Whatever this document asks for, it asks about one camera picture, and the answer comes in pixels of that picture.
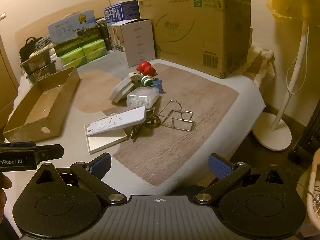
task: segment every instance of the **white plastic object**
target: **white plastic object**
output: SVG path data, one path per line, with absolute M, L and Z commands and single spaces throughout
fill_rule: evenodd
M 89 127 L 89 125 L 90 124 L 86 124 L 84 126 L 85 133 L 87 133 L 87 128 Z M 100 133 L 97 135 L 86 136 L 88 152 L 90 154 L 94 154 L 96 152 L 104 150 L 104 149 L 111 147 L 115 144 L 121 143 L 127 139 L 128 138 L 127 138 L 126 133 L 124 132 L 124 129 L 106 131 L 104 133 Z
M 159 98 L 159 89 L 153 87 L 138 87 L 127 95 L 127 106 L 150 109 Z
M 286 92 L 286 95 L 282 101 L 282 105 L 278 114 L 275 116 L 273 114 L 262 113 L 252 128 L 252 133 L 255 138 L 264 147 L 273 151 L 285 150 L 287 147 L 289 147 L 292 140 L 290 129 L 281 118 L 291 98 L 301 69 L 304 53 L 308 48 L 308 29 L 309 25 L 306 21 L 304 21 L 302 24 L 301 40 L 296 64 L 294 66 L 288 86 L 288 91 Z
M 134 84 L 132 83 L 130 77 L 126 77 L 118 85 L 116 85 L 111 92 L 109 99 L 115 103 L 118 103 L 121 98 L 125 97 L 131 89 L 133 89 Z
M 95 135 L 105 131 L 117 130 L 141 123 L 146 119 L 146 108 L 139 107 L 121 114 L 106 117 L 93 122 L 87 127 L 87 135 Z
M 308 28 L 309 25 L 307 22 L 303 22 L 302 24 L 302 33 L 301 33 L 301 40 L 300 40 L 300 46 L 299 46 L 299 51 L 298 51 L 298 56 L 297 56 L 297 61 L 296 65 L 294 66 L 293 73 L 291 76 L 291 80 L 288 86 L 288 91 L 284 97 L 284 100 L 282 101 L 282 105 L 279 109 L 279 112 L 271 126 L 272 130 L 275 130 L 278 126 L 279 121 L 281 120 L 282 115 L 284 114 L 285 109 L 287 108 L 287 105 L 289 103 L 289 100 L 291 98 L 293 89 L 296 85 L 298 75 L 301 69 L 302 61 L 303 61 L 303 56 L 304 52 L 306 51 L 307 47 L 307 36 L 308 36 Z
M 142 76 L 140 74 L 135 73 L 135 72 L 131 72 L 128 74 L 128 77 L 131 79 L 131 81 L 134 85 L 136 85 L 136 86 L 141 85 Z
M 314 191 L 314 186 L 316 183 L 316 173 L 317 173 L 317 168 L 319 164 L 320 164 L 320 149 L 317 150 L 313 155 L 309 186 L 308 186 L 308 190 L 312 193 Z M 313 197 L 310 194 L 307 194 L 307 212 L 312 224 L 316 227 L 316 229 L 320 231 L 320 218 L 318 218 L 319 214 L 315 212 L 314 205 L 313 205 Z
M 252 133 L 265 148 L 279 152 L 289 147 L 292 137 L 283 120 L 280 120 L 277 129 L 271 129 L 275 118 L 274 114 L 262 113 L 252 127 Z

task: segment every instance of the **black metal frame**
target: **black metal frame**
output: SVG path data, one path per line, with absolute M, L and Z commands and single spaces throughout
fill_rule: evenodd
M 310 121 L 304 129 L 299 141 L 289 153 L 291 162 L 308 167 L 313 155 L 320 148 L 320 100 L 316 105 Z

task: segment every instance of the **wooden wardrobe door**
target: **wooden wardrobe door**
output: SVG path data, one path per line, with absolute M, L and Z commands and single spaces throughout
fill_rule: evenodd
M 15 79 L 0 37 L 0 128 L 7 124 L 16 98 L 17 80 Z

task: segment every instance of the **clear plastic container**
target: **clear plastic container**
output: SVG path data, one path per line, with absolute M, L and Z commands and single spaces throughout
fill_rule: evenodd
M 159 97 L 159 89 L 152 87 L 138 87 L 127 95 L 127 106 L 150 109 Z

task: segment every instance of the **blue toy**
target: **blue toy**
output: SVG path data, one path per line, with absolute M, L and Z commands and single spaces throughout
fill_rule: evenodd
M 159 94 L 163 94 L 162 80 L 158 78 L 153 79 L 153 87 L 159 89 Z

